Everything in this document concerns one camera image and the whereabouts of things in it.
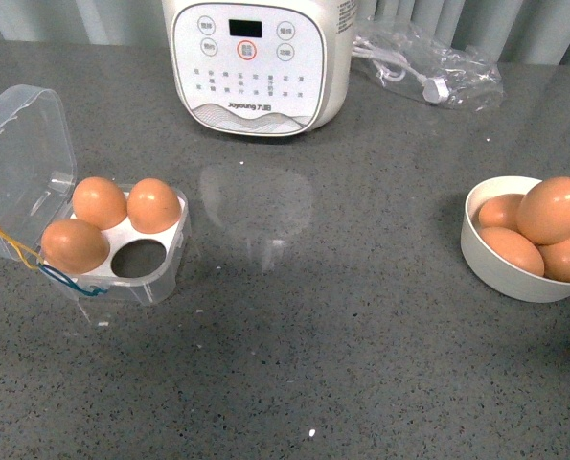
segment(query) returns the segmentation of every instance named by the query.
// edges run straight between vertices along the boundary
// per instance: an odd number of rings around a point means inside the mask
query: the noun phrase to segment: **clear plastic lid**
[[[72,196],[76,158],[63,105],[52,89],[18,85],[0,95],[0,227],[37,248]],[[18,259],[0,237],[0,257]]]

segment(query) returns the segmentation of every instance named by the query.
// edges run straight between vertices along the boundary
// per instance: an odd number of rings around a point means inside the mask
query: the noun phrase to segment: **plastic bag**
[[[497,64],[480,50],[448,48],[398,18],[357,20],[355,26],[354,65],[383,88],[452,109],[478,111],[502,103]]]

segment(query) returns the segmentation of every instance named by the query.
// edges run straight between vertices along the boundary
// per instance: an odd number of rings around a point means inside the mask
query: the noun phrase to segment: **stone countertop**
[[[478,182],[570,175],[570,67],[501,70],[477,113],[354,71],[334,120],[264,140],[195,122],[166,49],[0,42],[79,178],[159,177],[193,227],[148,308],[0,259],[0,458],[570,459],[570,297],[508,298],[459,247]]]

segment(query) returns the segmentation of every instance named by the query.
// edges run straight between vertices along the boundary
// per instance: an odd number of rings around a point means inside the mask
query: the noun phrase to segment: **white cable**
[[[353,42],[353,56],[369,59],[377,69],[376,76],[383,82],[385,80],[401,81],[406,73],[414,75],[423,87],[423,97],[429,103],[439,104],[448,99],[449,91],[445,79],[429,78],[417,72],[401,53],[378,48],[370,40],[357,36]],[[400,69],[399,72],[393,71],[385,63],[397,66]]]

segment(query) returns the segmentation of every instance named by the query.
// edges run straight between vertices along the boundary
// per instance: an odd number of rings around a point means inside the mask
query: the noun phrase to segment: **blue string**
[[[37,266],[39,267],[40,271],[45,275],[50,276],[54,280],[59,281],[60,283],[64,284],[65,286],[79,292],[80,294],[86,295],[87,297],[95,297],[100,294],[106,294],[108,289],[102,289],[100,287],[95,287],[93,290],[85,290],[82,287],[78,286],[74,283],[69,276],[63,273],[60,270],[57,270],[53,266],[38,263]]]

